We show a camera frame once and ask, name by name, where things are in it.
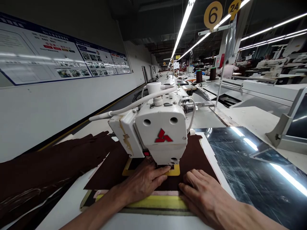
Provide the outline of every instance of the red sign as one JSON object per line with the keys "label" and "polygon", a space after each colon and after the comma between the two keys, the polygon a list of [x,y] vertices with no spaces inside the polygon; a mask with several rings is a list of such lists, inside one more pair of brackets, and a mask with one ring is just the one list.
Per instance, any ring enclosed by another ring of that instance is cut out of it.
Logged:
{"label": "red sign", "polygon": [[48,49],[52,49],[52,46],[46,46],[44,45],[45,48],[48,48]]}
{"label": "red sign", "polygon": [[155,143],[158,142],[172,142],[173,140],[168,136],[168,135],[164,135],[165,131],[163,129],[160,130],[159,134],[158,134],[158,138],[154,141]]}

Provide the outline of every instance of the yellow circular sign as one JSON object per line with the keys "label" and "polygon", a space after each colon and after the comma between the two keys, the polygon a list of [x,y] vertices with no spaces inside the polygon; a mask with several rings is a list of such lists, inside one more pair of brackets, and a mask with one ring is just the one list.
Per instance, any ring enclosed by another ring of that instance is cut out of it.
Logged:
{"label": "yellow circular sign", "polygon": [[206,9],[204,15],[204,23],[207,28],[213,30],[213,28],[219,24],[223,15],[223,6],[220,2],[212,2]]}
{"label": "yellow circular sign", "polygon": [[236,16],[237,12],[239,11],[241,6],[241,0],[234,0],[228,9],[228,13],[231,15],[230,20],[234,20],[234,17]]}

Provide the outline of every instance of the hand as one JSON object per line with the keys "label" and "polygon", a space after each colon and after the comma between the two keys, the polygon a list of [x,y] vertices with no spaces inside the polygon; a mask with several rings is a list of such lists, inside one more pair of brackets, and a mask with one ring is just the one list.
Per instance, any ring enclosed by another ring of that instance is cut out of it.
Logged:
{"label": "hand", "polygon": [[133,175],[121,184],[114,186],[110,192],[117,194],[117,198],[121,199],[123,207],[143,200],[167,179],[167,176],[163,174],[169,170],[170,166],[155,169],[152,157],[145,158]]}
{"label": "hand", "polygon": [[214,229],[229,229],[228,225],[236,228],[236,220],[243,215],[243,204],[233,199],[213,177],[193,169],[184,175],[179,188],[184,193],[181,199],[206,225]]}

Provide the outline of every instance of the forearm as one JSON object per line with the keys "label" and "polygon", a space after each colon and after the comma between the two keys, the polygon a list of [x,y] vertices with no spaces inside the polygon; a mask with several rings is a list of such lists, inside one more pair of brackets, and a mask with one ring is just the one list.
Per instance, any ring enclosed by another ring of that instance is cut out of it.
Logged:
{"label": "forearm", "polygon": [[99,201],[90,206],[71,222],[66,224],[61,230],[70,229],[100,229],[114,214],[125,206],[125,201],[110,190]]}
{"label": "forearm", "polygon": [[221,211],[219,217],[225,230],[286,230],[255,207],[241,202],[236,207],[228,207]]}

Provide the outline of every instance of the fabric stack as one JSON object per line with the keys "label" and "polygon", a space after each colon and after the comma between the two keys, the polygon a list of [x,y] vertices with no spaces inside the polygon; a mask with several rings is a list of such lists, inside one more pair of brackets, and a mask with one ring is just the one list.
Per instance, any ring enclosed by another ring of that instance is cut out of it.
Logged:
{"label": "fabric stack", "polygon": [[[114,145],[108,132],[102,132],[0,163],[0,228],[99,165]],[[22,229],[35,212],[28,213],[18,221],[22,224],[17,222],[11,228]]]}

